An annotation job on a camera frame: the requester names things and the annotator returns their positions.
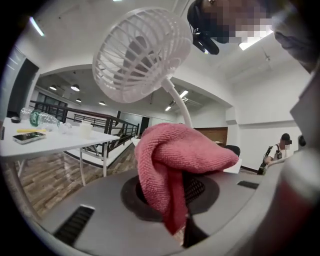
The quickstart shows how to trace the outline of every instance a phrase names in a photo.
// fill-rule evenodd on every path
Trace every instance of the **pink towel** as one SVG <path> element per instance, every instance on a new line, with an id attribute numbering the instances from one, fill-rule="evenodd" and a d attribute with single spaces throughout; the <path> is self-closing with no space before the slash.
<path id="1" fill-rule="evenodd" d="M 235 165 L 237 155 L 184 124 L 161 123 L 146 129 L 135 149 L 141 188 L 149 206 L 158 210 L 171 234 L 188 212 L 182 171 L 202 174 Z"/>

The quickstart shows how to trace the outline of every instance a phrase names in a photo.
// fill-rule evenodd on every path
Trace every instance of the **ceiling light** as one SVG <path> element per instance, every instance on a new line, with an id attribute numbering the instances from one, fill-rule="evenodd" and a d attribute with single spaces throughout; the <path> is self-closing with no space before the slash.
<path id="1" fill-rule="evenodd" d="M 188 92 L 189 91 L 185 90 L 183 93 L 180 94 L 180 98 L 183 98 L 184 96 L 186 96 Z"/>
<path id="2" fill-rule="evenodd" d="M 57 87 L 56 87 L 55 85 L 51 85 L 49 88 L 50 88 L 51 90 L 54 90 L 54 91 L 57 90 Z"/>
<path id="3" fill-rule="evenodd" d="M 262 38 L 272 34 L 273 31 L 271 29 L 267 31 L 260 31 L 260 36 L 248 37 L 247 42 L 242 42 L 239 44 L 242 51 L 249 48 L 250 46 L 254 45 L 256 42 L 260 41 Z"/>
<path id="4" fill-rule="evenodd" d="M 79 87 L 79 85 L 77 85 L 77 84 L 72 85 L 72 86 L 71 86 L 71 89 L 74 90 L 74 91 L 76 91 L 76 92 L 79 92 L 79 91 L 80 91 L 80 87 Z"/>
<path id="5" fill-rule="evenodd" d="M 44 37 L 45 34 L 42 32 L 42 30 L 40 29 L 40 27 L 38 26 L 38 24 L 36 23 L 36 21 L 34 20 L 34 18 L 30 17 L 29 21 L 31 22 L 31 24 L 33 25 L 33 27 L 36 29 L 36 31 L 38 31 L 38 33 L 40 34 L 40 36 Z"/>

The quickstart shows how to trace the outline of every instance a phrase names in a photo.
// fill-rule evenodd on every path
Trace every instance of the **white shirt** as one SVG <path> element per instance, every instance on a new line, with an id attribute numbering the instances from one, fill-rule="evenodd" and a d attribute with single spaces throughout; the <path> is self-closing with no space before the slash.
<path id="1" fill-rule="evenodd" d="M 278 147 L 276 145 L 274 145 L 269 153 L 269 157 L 272 157 L 272 160 L 278 160 L 277 156 L 276 156 L 276 153 L 277 153 L 277 150 L 278 150 Z M 284 150 L 281 150 L 280 149 L 280 146 L 279 146 L 279 150 L 282 154 L 282 158 L 281 159 L 285 159 L 285 158 L 288 158 L 290 157 L 290 151 L 287 150 L 287 149 L 284 149 Z"/>

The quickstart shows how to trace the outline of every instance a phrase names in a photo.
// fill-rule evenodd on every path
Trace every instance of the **white fan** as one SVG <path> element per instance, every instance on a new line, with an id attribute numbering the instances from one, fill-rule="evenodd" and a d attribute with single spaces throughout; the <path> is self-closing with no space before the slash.
<path id="1" fill-rule="evenodd" d="M 93 77 L 120 103 L 141 100 L 162 86 L 192 127 L 186 105 L 170 81 L 192 42 L 188 24 L 174 13 L 158 7 L 130 11 L 109 30 L 94 55 Z"/>

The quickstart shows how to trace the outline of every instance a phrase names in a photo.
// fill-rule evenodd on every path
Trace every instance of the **fan stand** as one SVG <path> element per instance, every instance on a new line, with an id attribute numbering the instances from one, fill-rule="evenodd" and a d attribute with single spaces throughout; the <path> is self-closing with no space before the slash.
<path id="1" fill-rule="evenodd" d="M 182 98 L 180 98 L 179 93 L 176 91 L 175 85 L 168 78 L 165 78 L 163 80 L 163 82 L 161 83 L 161 85 L 165 89 L 165 91 L 173 97 L 173 100 L 178 105 L 178 107 L 181 111 L 181 114 L 184 118 L 185 124 L 192 128 L 192 122 L 191 122 L 191 117 L 190 117 L 189 111 L 186 107 L 186 104 L 182 100 Z"/>

